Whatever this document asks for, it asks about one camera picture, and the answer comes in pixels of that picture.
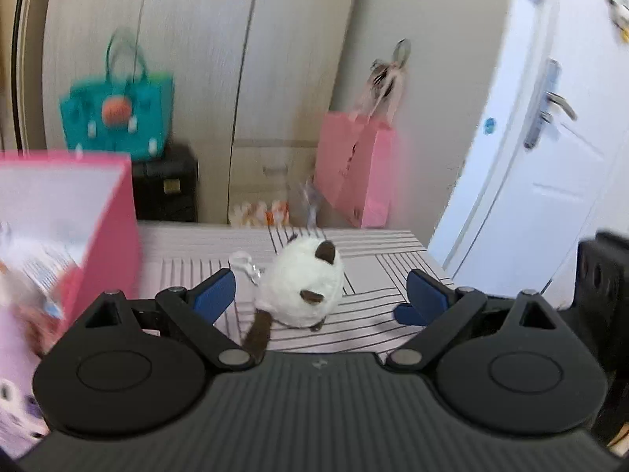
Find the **white brown plush toy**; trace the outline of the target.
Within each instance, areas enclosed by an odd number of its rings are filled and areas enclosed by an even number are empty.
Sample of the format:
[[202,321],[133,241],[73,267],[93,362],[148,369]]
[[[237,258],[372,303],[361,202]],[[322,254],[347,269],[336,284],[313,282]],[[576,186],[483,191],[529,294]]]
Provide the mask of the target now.
[[294,236],[261,277],[242,347],[259,362],[275,323],[318,331],[343,295],[344,269],[331,241]]

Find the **blue wet wipes pack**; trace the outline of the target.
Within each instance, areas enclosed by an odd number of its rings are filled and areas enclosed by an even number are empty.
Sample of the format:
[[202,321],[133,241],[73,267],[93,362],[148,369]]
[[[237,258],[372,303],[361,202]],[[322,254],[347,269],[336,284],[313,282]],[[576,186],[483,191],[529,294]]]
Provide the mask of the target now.
[[13,237],[1,223],[1,307],[34,309],[62,320],[64,299],[79,272],[61,246]]

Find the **purple plush toy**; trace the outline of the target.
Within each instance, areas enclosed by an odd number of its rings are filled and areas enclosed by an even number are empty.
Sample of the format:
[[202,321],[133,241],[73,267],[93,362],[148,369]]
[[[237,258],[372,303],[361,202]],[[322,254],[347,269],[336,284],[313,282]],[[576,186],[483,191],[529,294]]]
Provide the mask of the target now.
[[32,391],[39,358],[9,308],[1,309],[0,339],[1,448],[9,457],[19,458],[49,433]]

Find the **striped pink table cloth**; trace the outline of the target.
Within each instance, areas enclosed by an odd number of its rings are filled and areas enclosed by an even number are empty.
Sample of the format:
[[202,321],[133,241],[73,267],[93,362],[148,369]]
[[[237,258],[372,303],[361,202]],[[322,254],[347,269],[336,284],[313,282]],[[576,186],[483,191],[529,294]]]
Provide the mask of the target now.
[[454,282],[408,230],[229,228],[143,223],[139,295],[193,288],[231,269],[235,295],[214,326],[241,342],[258,307],[299,315],[274,322],[270,350],[385,358],[419,332],[394,320],[410,271]]

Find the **black suitcase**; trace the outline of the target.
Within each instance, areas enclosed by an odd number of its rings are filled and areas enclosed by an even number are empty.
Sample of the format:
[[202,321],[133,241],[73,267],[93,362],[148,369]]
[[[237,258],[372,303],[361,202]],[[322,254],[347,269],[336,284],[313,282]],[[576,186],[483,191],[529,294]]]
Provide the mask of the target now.
[[132,163],[135,216],[139,221],[197,223],[198,162],[187,144],[172,143],[163,156]]

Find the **white door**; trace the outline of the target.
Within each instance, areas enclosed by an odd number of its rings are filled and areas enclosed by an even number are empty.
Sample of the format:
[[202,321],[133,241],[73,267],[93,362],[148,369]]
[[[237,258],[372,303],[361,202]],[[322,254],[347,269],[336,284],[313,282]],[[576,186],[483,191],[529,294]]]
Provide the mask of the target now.
[[560,63],[557,92],[578,120],[554,108],[539,144],[522,145],[545,65],[508,165],[443,264],[459,286],[512,296],[554,284],[628,140],[628,0],[555,0],[550,26],[544,59]]

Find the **pink cardboard box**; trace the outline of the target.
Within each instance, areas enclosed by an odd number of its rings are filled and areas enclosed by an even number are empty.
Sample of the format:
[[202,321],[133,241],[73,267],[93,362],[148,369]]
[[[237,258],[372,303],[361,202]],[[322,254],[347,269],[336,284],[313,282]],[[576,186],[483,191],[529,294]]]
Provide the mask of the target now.
[[9,230],[4,257],[50,245],[66,249],[79,266],[64,302],[63,328],[102,292],[138,293],[142,251],[129,157],[3,152],[1,223]]

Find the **pink paper gift bag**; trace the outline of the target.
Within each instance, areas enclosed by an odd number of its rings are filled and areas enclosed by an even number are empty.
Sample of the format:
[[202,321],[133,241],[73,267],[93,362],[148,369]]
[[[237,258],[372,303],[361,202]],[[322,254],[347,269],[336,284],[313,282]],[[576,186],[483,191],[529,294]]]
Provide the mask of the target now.
[[387,224],[395,130],[387,120],[329,112],[316,150],[314,186],[356,228]]

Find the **teal felt tote bag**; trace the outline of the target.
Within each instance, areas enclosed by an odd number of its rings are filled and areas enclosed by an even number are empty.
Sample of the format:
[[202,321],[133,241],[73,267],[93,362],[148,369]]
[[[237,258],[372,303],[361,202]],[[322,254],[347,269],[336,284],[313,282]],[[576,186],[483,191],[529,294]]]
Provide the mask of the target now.
[[105,49],[105,75],[72,84],[60,100],[65,145],[157,159],[171,133],[174,93],[173,75],[149,70],[134,36],[119,28]]

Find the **beige wardrobe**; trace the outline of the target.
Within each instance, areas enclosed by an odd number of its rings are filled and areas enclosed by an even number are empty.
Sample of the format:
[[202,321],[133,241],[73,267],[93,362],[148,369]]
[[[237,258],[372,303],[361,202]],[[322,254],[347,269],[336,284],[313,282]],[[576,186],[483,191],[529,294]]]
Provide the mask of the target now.
[[468,156],[514,0],[15,0],[11,76],[22,148],[65,145],[60,102],[105,72],[110,37],[174,79],[171,137],[198,161],[200,218],[293,194],[327,111],[405,48],[388,224],[428,238]]

